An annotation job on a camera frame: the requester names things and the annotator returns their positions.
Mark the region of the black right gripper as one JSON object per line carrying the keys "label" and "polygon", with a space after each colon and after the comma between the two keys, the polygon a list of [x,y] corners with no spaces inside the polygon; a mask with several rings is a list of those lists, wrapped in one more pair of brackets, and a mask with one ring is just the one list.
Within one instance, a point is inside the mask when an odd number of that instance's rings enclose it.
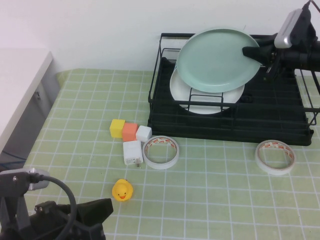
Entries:
{"label": "black right gripper", "polygon": [[253,38],[259,46],[243,47],[242,53],[266,67],[266,81],[277,79],[285,68],[296,68],[300,53],[290,40],[275,40],[275,34],[253,35]]}

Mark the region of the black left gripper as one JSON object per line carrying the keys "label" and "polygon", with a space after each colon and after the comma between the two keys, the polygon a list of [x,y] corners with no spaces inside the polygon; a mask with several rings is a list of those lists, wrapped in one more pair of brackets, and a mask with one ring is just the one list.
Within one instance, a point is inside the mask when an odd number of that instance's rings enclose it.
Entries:
{"label": "black left gripper", "polygon": [[102,223],[112,213],[110,198],[80,204],[46,201],[35,205],[32,215],[19,205],[15,230],[23,240],[105,240]]}

